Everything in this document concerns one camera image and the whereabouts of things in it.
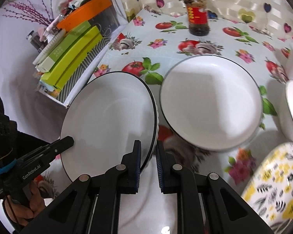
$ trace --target table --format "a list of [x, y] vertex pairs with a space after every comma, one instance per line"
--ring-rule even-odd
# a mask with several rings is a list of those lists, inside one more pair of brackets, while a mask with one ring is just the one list
[[[280, 92], [288, 80], [282, 65], [293, 39], [276, 39], [226, 19], [209, 19], [209, 26], [208, 36], [196, 37], [187, 30], [186, 16], [174, 18], [142, 10], [112, 43], [89, 82], [110, 71], [142, 74], [159, 106], [163, 77], [181, 60], [192, 55], [215, 54], [240, 64], [255, 79], [263, 97], [264, 119], [258, 134], [249, 144], [221, 153], [186, 147], [183, 160], [200, 174], [218, 173], [241, 194], [267, 154], [288, 141], [280, 132], [277, 113]], [[150, 67], [142, 68], [143, 62]], [[160, 124], [168, 126], [160, 108], [158, 111]], [[140, 182], [135, 197], [122, 197], [121, 204], [126, 207], [120, 210], [119, 233], [168, 233], [168, 229], [176, 233], [176, 211], [172, 207], [176, 197], [160, 193], [154, 157]]]

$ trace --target lime green box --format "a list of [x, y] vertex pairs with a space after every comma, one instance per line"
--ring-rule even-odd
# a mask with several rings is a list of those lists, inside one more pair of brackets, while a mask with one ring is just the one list
[[60, 59], [60, 57], [69, 49], [69, 47], [76, 42], [89, 28], [91, 27], [88, 21], [81, 23], [72, 29], [59, 45], [49, 54], [49, 56], [39, 65], [45, 71], [52, 70], [53, 65]]
[[85, 32], [70, 49], [61, 56], [52, 69], [41, 76], [41, 80], [48, 85], [55, 86], [57, 81], [63, 75], [67, 67], [75, 59], [75, 57], [83, 50], [83, 48], [98, 34], [99, 29], [95, 26]]
[[82, 63], [82, 61], [87, 57], [88, 53], [103, 39], [101, 34], [95, 36], [85, 47], [84, 49], [75, 57], [71, 64], [66, 68], [65, 72], [61, 75], [55, 87], [62, 90], [64, 85], [70, 79], [72, 74]]

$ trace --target white plate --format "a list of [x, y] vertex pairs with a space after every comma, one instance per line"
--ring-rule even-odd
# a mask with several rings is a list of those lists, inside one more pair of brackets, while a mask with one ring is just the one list
[[61, 154], [63, 167], [74, 181], [81, 174], [97, 176], [120, 164], [132, 151], [134, 140], [142, 145], [143, 169], [156, 145], [158, 113], [154, 97], [139, 77], [111, 72], [94, 79], [74, 99], [61, 131], [75, 144]]
[[284, 232], [293, 219], [293, 143], [281, 144], [267, 155], [242, 198], [275, 234]]
[[226, 58], [195, 56], [175, 65], [161, 86], [160, 103], [171, 128], [200, 148], [220, 151], [254, 136], [262, 99], [250, 74]]
[[287, 81], [282, 93], [279, 119], [283, 134], [293, 141], [293, 80]]

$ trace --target white shelf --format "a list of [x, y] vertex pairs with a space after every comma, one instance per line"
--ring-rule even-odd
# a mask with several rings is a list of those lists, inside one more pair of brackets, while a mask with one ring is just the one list
[[115, 41], [117, 36], [120, 34], [120, 32], [125, 28], [126, 25], [119, 26], [111, 35], [110, 42], [102, 49], [102, 51], [95, 57], [95, 59], [91, 62], [91, 64], [88, 66], [88, 68], [85, 70], [85, 72], [81, 75], [69, 95], [67, 96], [66, 100], [64, 103], [61, 103], [54, 97], [48, 95], [42, 90], [39, 90], [40, 93], [46, 95], [48, 98], [52, 99], [53, 101], [57, 102], [60, 105], [63, 105], [65, 107], [69, 107], [70, 104], [73, 102], [74, 98], [77, 96], [77, 94], [82, 90], [82, 88], [87, 84], [89, 78], [93, 74], [94, 70], [97, 68], [99, 65], [100, 61], [102, 60], [103, 56], [105, 53], [108, 51], [108, 48], [111, 43]]

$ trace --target human hand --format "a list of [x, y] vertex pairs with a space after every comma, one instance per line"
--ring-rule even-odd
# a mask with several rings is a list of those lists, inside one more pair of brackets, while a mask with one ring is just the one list
[[[10, 195], [8, 195], [8, 200], [10, 201], [10, 204], [14, 211], [16, 219], [18, 220], [19, 224], [23, 226], [26, 226], [28, 224], [26, 219], [31, 219], [36, 217], [46, 207], [45, 202], [40, 195], [39, 189], [36, 186], [36, 183], [34, 181], [31, 181], [29, 184], [29, 187], [33, 194], [29, 202], [30, 208], [27, 208], [20, 204], [13, 203]], [[7, 200], [4, 201], [4, 207], [10, 219], [16, 222]]]

